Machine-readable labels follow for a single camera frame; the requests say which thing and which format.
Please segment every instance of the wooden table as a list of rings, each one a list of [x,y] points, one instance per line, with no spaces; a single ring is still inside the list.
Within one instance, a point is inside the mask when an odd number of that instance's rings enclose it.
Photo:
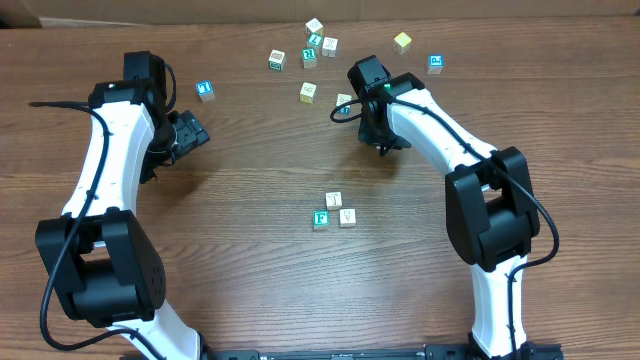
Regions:
[[[415,347],[463,342],[473,317],[469,268],[445,230],[441,177],[415,149],[380,158],[358,124],[328,119],[347,70],[376,54],[425,81],[445,111],[498,148],[526,156],[558,223],[559,255],[527,271],[529,339],[569,359],[640,352],[640,21],[508,19],[326,24],[338,57],[303,69],[303,25],[0,32],[0,358],[115,359],[110,339],[73,354],[38,328],[47,274],[39,220],[59,216],[78,179],[89,118],[29,101],[84,100],[122,77],[122,56],[150,50],[175,69],[180,110],[211,141],[140,187],[138,218],[164,261],[168,300],[216,349]],[[413,38],[392,52],[401,31]],[[271,49],[287,53],[269,70]],[[429,53],[445,57],[426,75]],[[199,102],[209,79],[217,99]],[[303,81],[318,85],[301,103]],[[342,191],[358,225],[312,230],[324,193]],[[551,247],[543,226],[531,258]],[[54,337],[99,333],[52,301]]]

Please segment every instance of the wire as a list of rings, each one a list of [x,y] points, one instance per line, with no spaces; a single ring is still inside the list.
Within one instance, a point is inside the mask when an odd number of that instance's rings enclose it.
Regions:
[[[169,74],[171,75],[171,81],[173,82],[173,92],[171,93],[171,100],[169,100],[169,104],[167,105],[167,112],[173,110],[173,106],[176,104],[176,76],[173,74],[173,69],[171,65],[164,63],[164,66],[169,70]]]
[[[42,304],[40,307],[40,332],[42,333],[42,337],[47,342],[47,344],[49,344],[54,349],[62,350],[62,351],[73,351],[89,345],[93,345],[99,341],[102,341],[114,335],[129,334],[131,335],[131,339],[135,338],[138,341],[140,341],[140,343],[144,345],[144,347],[147,348],[149,353],[151,353],[156,359],[158,360],[164,359],[164,357],[160,355],[160,353],[153,347],[153,345],[147,339],[145,339],[142,335],[140,335],[138,331],[129,329],[129,328],[122,328],[122,329],[107,331],[101,335],[95,336],[93,338],[90,338],[72,345],[59,343],[51,337],[51,333],[49,332],[49,327],[47,326],[47,312],[49,310],[49,301],[51,300],[53,286],[55,284],[55,280],[58,275],[58,272],[60,271],[62,259],[64,258],[76,234],[78,233],[80,224],[82,223],[82,220],[84,219],[84,217],[87,215],[87,212],[89,211],[89,207],[91,206],[91,202],[96,196],[96,190],[98,188],[100,176],[102,175],[102,171],[104,170],[104,166],[107,160],[107,152],[109,151],[109,136],[111,136],[112,134],[109,132],[107,123],[104,121],[102,116],[100,116],[100,114],[93,111],[92,109],[82,106],[81,103],[73,102],[73,101],[32,102],[32,103],[29,103],[29,106],[73,109],[73,110],[83,111],[87,114],[90,114],[96,120],[98,120],[98,122],[102,126],[102,137],[104,139],[104,142],[102,145],[102,152],[100,154],[100,160],[98,161],[98,167],[93,177],[93,181],[91,182],[91,187],[89,188],[89,191],[87,191],[87,200],[85,200],[84,205],[82,205],[82,208],[78,213],[78,217],[76,218],[75,222],[71,226],[71,230],[69,230],[69,234],[67,235],[64,245],[62,246],[62,250],[60,250],[60,254],[58,255],[56,263],[53,266],[53,269],[51,270],[51,273],[49,275],[49,280],[47,280],[47,285],[44,290],[44,295],[42,296]]]
[[[331,112],[331,115],[329,115],[329,118],[331,119],[331,121],[336,123],[345,123],[345,122],[353,121],[361,117],[362,114],[358,114],[346,119],[336,119],[335,114],[338,111],[340,111],[340,109],[342,109],[343,107],[354,105],[354,104],[364,105],[365,103],[370,103],[374,101],[379,101],[387,104],[395,103],[399,105],[408,106],[410,108],[422,111],[424,114],[434,118],[438,123],[440,123],[440,125],[442,125],[443,128],[445,128],[445,130],[447,130],[449,134],[451,134],[451,136],[465,149],[465,151],[467,151],[468,153],[476,157],[481,162],[488,164],[491,167],[491,169],[495,171],[500,178],[507,181],[509,184],[513,185],[518,191],[520,191],[536,207],[538,212],[540,212],[544,220],[549,225],[549,229],[551,230],[551,236],[553,237],[553,247],[549,252],[549,254],[538,260],[530,261],[528,263],[519,265],[515,267],[513,270],[511,270],[511,272],[509,273],[509,280],[508,280],[509,283],[507,284],[507,302],[508,302],[507,311],[509,316],[509,332],[511,334],[512,358],[517,359],[518,352],[517,352],[516,337],[515,337],[515,327],[513,326],[513,283],[514,283],[516,274],[520,270],[542,265],[544,263],[551,261],[551,259],[553,259],[556,256],[556,254],[558,253],[558,249],[560,248],[560,234],[558,233],[558,228],[556,227],[555,222],[551,218],[551,215],[549,215],[547,210],[544,208],[544,206],[542,206],[542,204],[533,196],[533,194],[531,194],[524,187],[522,187],[522,185],[520,185],[517,181],[515,181],[509,174],[504,172],[504,170],[502,170],[497,164],[493,163],[492,161],[490,161],[489,159],[485,158],[480,153],[478,153],[469,143],[467,143],[458,133],[456,133],[456,131],[451,127],[451,125],[449,125],[449,123],[447,123],[438,114],[431,111],[428,107],[420,106],[404,100],[398,100],[395,97],[364,98],[364,99],[351,100],[336,106],[336,108],[333,109],[333,111]]]

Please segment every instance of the small block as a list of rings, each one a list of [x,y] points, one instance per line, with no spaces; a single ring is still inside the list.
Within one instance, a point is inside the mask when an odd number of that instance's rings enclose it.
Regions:
[[[442,55],[429,55],[427,62],[427,74],[440,74],[444,68],[444,58]]]
[[[324,27],[318,19],[313,18],[306,23],[305,31],[307,32],[307,34],[322,35],[324,33]]]
[[[329,212],[327,210],[316,210],[313,212],[313,229],[325,230],[329,227]]]
[[[287,58],[283,51],[271,50],[271,55],[269,55],[269,68],[282,71],[286,60]]]
[[[342,193],[327,193],[325,198],[327,201],[327,210],[338,210],[342,207]]]
[[[316,52],[320,52],[322,49],[322,35],[309,35],[309,39],[307,39],[307,47],[315,49]]]
[[[302,66],[305,69],[316,67],[318,65],[318,58],[314,49],[302,50]]]
[[[325,37],[322,42],[322,56],[336,57],[338,39]]]
[[[356,226],[355,209],[340,209],[340,227]]]
[[[300,101],[313,104],[313,98],[316,96],[316,86],[310,83],[303,83],[300,89]]]
[[[213,92],[213,85],[211,85],[211,81],[205,80],[196,84],[196,91],[198,92],[198,96],[200,96],[200,100],[209,101],[216,98],[216,94]]]
[[[411,38],[404,32],[401,32],[400,34],[398,34],[398,36],[396,36],[393,39],[393,50],[400,55],[409,51],[410,47],[411,47]]]
[[[336,101],[336,106],[340,106],[348,101],[351,101],[351,95],[346,94],[338,94],[338,101]],[[351,112],[351,105],[347,105],[338,111],[338,114],[349,115]]]

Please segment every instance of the wooden surface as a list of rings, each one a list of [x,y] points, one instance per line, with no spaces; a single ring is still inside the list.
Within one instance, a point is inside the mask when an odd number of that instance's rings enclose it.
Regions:
[[[400,57],[391,41],[413,38]],[[0,32],[0,358],[116,359],[111,339],[52,351],[38,329],[46,272],[39,220],[59,216],[80,173],[89,118],[29,101],[84,100],[121,78],[127,51],[175,69],[180,110],[211,141],[140,187],[138,218],[164,261],[168,300],[217,349],[362,349],[462,342],[474,310],[469,268],[445,230],[444,186],[415,149],[380,158],[357,123],[328,119],[352,94],[352,64],[376,54],[413,72],[445,111],[498,148],[527,156],[538,198],[556,220],[560,253],[527,271],[529,339],[562,343],[568,359],[640,353],[640,21],[637,18],[326,24],[338,57],[302,69],[301,24]],[[272,48],[287,52],[269,70]],[[426,76],[428,53],[441,75]],[[217,99],[199,102],[209,79]],[[318,85],[301,103],[303,81]],[[342,191],[358,225],[312,230],[324,193]],[[548,252],[543,227],[531,258]],[[99,330],[52,301],[54,337]]]

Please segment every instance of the black cable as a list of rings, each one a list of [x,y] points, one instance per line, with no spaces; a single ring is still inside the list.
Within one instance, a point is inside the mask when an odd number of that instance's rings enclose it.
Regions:
[[[93,111],[90,108],[86,108],[82,106],[81,103],[78,103],[78,102],[73,102],[73,101],[32,102],[32,103],[29,103],[29,106],[32,106],[32,107],[47,106],[47,107],[73,109],[73,110],[86,112],[87,114],[92,115],[94,118],[96,118],[96,120],[98,120],[98,122],[102,126],[102,137],[104,139],[104,143],[102,145],[102,153],[100,154],[100,160],[98,161],[98,167],[93,177],[93,181],[91,182],[91,187],[89,188],[89,191],[87,191],[87,200],[85,200],[84,205],[82,205],[82,209],[80,209],[80,213],[78,213],[78,217],[76,218],[75,222],[71,226],[71,230],[69,230],[69,234],[67,235],[64,245],[62,246],[62,250],[60,250],[58,259],[56,260],[56,263],[53,266],[53,269],[51,270],[51,274],[49,275],[49,280],[47,280],[47,286],[45,287],[44,295],[42,296],[42,305],[40,307],[40,332],[42,333],[42,337],[47,342],[47,344],[49,344],[54,349],[62,350],[62,351],[73,351],[89,345],[93,345],[99,341],[102,341],[114,335],[129,334],[131,335],[132,339],[135,338],[138,341],[140,341],[140,343],[142,343],[142,345],[144,345],[147,348],[147,350],[156,359],[163,360],[164,357],[160,355],[160,353],[153,347],[153,345],[147,339],[145,339],[142,335],[140,335],[138,331],[129,329],[129,328],[122,328],[122,329],[107,331],[91,339],[87,339],[72,345],[59,343],[51,337],[51,334],[49,333],[49,327],[47,326],[47,312],[49,310],[49,301],[51,300],[53,286],[55,284],[56,276],[60,271],[62,259],[64,258],[64,255],[66,254],[67,250],[69,249],[69,246],[71,245],[72,240],[75,238],[78,232],[78,228],[82,223],[82,220],[87,215],[87,212],[89,211],[89,207],[91,206],[91,202],[96,196],[96,190],[98,188],[100,176],[102,175],[102,171],[104,170],[105,162],[107,160],[107,152],[109,151],[109,136],[111,136],[111,133],[109,132],[107,123],[104,121],[102,116],[100,116],[100,114],[98,114],[97,112]]]
[[[169,104],[167,105],[167,112],[169,112],[173,110],[173,106],[176,104],[176,76],[173,74],[171,65],[164,63],[164,66],[167,68],[167,70],[169,70],[171,81],[173,82],[173,92],[171,93],[171,100],[169,100]]]
[[[420,105],[417,105],[417,104],[414,104],[414,103],[411,103],[411,102],[398,100],[398,99],[396,99],[394,97],[391,97],[391,98],[364,98],[364,99],[351,100],[351,101],[348,101],[348,102],[345,102],[343,104],[340,104],[340,105],[336,106],[336,108],[333,109],[333,111],[329,115],[329,118],[331,119],[331,121],[336,122],[336,123],[345,123],[345,122],[353,121],[353,120],[361,117],[362,114],[358,114],[358,115],[355,115],[355,116],[352,116],[352,117],[349,117],[349,118],[346,118],[346,119],[336,119],[335,118],[335,114],[338,111],[340,111],[340,109],[342,109],[343,107],[346,107],[346,106],[349,106],[349,105],[354,105],[354,104],[365,104],[365,103],[370,103],[370,102],[374,102],[374,101],[383,102],[383,103],[386,103],[386,104],[396,103],[396,104],[399,104],[399,105],[408,106],[410,108],[419,110],[419,111],[423,112],[424,114],[429,115],[432,118],[434,118],[438,123],[440,123],[440,125],[442,125],[443,128],[445,128],[445,130],[447,130],[447,132],[467,152],[469,152],[471,155],[473,155],[478,160],[488,164],[491,167],[491,169],[493,171],[495,171],[498,176],[500,176],[500,178],[502,178],[503,180],[509,182],[516,189],[518,189],[518,191],[520,191],[529,201],[531,201],[531,203],[536,207],[538,212],[540,212],[540,214],[542,215],[544,220],[549,225],[549,229],[551,230],[551,235],[553,237],[553,247],[551,249],[551,252],[549,252],[549,254],[547,256],[545,256],[545,257],[543,257],[541,259],[530,261],[530,262],[528,262],[526,264],[519,265],[519,266],[515,267],[513,270],[511,270],[511,272],[509,273],[509,280],[508,280],[509,283],[507,284],[509,332],[511,334],[511,348],[512,348],[512,354],[513,354],[512,358],[517,359],[518,358],[518,352],[517,352],[517,345],[516,345],[515,328],[513,326],[513,282],[514,282],[516,274],[520,270],[523,270],[523,269],[526,269],[526,268],[530,268],[530,267],[534,267],[534,266],[538,266],[538,265],[542,265],[542,264],[544,264],[546,262],[549,262],[551,259],[553,259],[556,256],[556,254],[558,253],[558,249],[560,247],[560,234],[558,233],[558,228],[556,227],[555,222],[551,218],[551,215],[549,215],[547,210],[544,208],[544,206],[542,206],[542,204],[533,196],[533,194],[531,194],[529,191],[527,191],[525,188],[523,188],[522,185],[520,185],[511,176],[509,176],[509,174],[504,172],[498,165],[496,165],[495,163],[493,163],[492,161],[490,161],[489,159],[485,158],[480,153],[478,153],[473,147],[471,147],[471,145],[469,143],[467,143],[451,127],[451,125],[449,125],[449,123],[447,123],[438,114],[436,114],[433,111],[431,111],[428,107],[423,107],[423,106],[420,106]]]

